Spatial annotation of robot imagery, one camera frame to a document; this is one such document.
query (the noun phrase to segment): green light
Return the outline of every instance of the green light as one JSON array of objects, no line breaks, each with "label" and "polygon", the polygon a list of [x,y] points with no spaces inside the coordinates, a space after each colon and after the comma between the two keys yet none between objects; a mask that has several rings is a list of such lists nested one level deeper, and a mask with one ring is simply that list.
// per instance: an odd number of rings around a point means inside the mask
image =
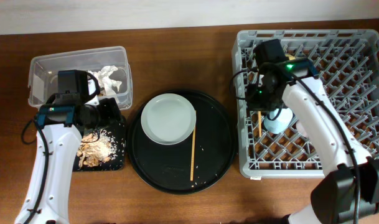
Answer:
[{"label": "green light", "polygon": [[293,68],[293,66],[294,66],[293,64],[287,64],[287,65],[286,65],[286,68],[288,68],[288,69],[290,70],[290,69]]}]

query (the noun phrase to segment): wooden table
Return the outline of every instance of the wooden table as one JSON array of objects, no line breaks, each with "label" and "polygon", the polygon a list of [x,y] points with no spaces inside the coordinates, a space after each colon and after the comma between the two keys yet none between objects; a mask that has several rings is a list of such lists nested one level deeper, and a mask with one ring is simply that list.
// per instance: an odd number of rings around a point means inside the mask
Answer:
[{"label": "wooden table", "polygon": [[[35,146],[20,133],[36,113],[27,104],[30,60],[39,55],[121,45],[134,82],[130,121],[141,104],[172,88],[204,91],[236,117],[227,93],[231,49],[245,29],[376,29],[379,19],[298,22],[177,29],[113,30],[0,36],[0,223],[12,223],[21,209],[35,159]],[[34,129],[30,130],[34,138]],[[320,179],[263,179],[239,173],[235,159],[213,187],[193,195],[170,195],[145,184],[128,159],[123,170],[75,172],[70,187],[72,223],[242,223],[281,217],[310,202]],[[379,215],[361,223],[379,223]]]}]

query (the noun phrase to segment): clear plastic container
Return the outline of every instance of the clear plastic container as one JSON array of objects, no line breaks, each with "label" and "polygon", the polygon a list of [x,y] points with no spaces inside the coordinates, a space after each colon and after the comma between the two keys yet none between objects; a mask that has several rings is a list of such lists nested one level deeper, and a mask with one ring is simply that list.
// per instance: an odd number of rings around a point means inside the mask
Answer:
[{"label": "clear plastic container", "polygon": [[32,59],[29,72],[29,104],[40,108],[48,97],[58,90],[58,71],[83,70],[98,72],[104,66],[114,65],[118,70],[110,78],[122,81],[115,95],[100,96],[99,99],[116,98],[120,110],[126,110],[133,104],[133,81],[124,47],[104,47],[100,49],[79,50],[60,54],[38,56]]}]

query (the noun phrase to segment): plastic container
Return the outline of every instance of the plastic container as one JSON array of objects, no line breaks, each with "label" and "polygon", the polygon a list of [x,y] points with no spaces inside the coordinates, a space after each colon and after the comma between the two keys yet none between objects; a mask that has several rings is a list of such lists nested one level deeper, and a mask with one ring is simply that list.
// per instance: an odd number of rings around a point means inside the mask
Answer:
[{"label": "plastic container", "polygon": [[104,47],[100,49],[79,50],[60,54],[38,56],[32,59],[29,72],[30,89],[29,105],[40,108],[48,97],[58,90],[58,71],[84,70],[98,72],[104,66],[114,65],[118,70],[110,78],[122,81],[119,88],[114,89],[116,95],[100,96],[99,99],[116,98],[120,110],[129,109],[133,103],[133,81],[123,47]]},{"label": "plastic container", "polygon": [[[375,30],[243,30],[232,49],[233,73],[256,67],[254,48],[279,39],[286,54],[314,62],[329,100],[375,159],[379,159],[379,34]],[[244,97],[255,73],[235,79],[236,95]],[[243,176],[260,178],[323,177],[321,162],[310,140],[296,129],[258,136],[257,111],[237,101],[239,164]]]}]

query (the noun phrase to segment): black plate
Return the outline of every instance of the black plate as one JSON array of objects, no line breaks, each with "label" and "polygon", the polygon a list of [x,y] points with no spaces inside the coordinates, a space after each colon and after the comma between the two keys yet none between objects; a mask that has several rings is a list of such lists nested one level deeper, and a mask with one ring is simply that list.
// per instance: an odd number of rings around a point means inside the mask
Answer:
[{"label": "black plate", "polygon": [[216,183],[228,170],[236,154],[236,132],[225,108],[211,96],[193,90],[174,90],[196,110],[194,181],[190,181],[192,135],[165,146],[153,142],[141,126],[144,106],[131,123],[127,149],[133,167],[149,185],[172,194],[191,194]]},{"label": "black plate", "polygon": [[78,166],[80,158],[76,155],[75,162],[73,164],[73,171],[108,171],[108,170],[118,170],[122,169],[124,166],[124,149],[125,149],[125,135],[126,135],[126,120],[123,120],[119,123],[112,124],[105,129],[100,131],[106,131],[106,135],[109,138],[115,137],[114,142],[111,142],[111,145],[116,147],[116,153],[111,154],[110,157],[115,157],[115,159],[108,162],[102,162],[98,166],[90,167],[83,165],[82,168]]}]

